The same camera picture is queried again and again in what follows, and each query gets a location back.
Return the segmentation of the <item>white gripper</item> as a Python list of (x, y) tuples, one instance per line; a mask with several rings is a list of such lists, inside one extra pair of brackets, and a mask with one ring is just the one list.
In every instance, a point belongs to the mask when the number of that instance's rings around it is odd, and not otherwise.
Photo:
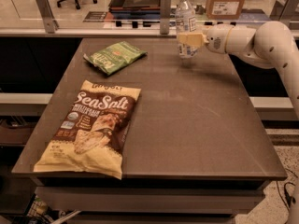
[(177, 40), (179, 43), (201, 48), (206, 45), (206, 48), (211, 52), (223, 54), (226, 52), (226, 43), (228, 36), (233, 29), (230, 24), (217, 24), (208, 26), (203, 33), (179, 33)]

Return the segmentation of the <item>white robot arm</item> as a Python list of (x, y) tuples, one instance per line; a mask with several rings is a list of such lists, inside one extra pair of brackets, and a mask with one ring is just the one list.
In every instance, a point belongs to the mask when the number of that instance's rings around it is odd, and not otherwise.
[(179, 33), (177, 41), (197, 49), (207, 47), (212, 52), (234, 55), (262, 69), (276, 69), (299, 118), (299, 49), (285, 24), (269, 21), (257, 29), (218, 24)]

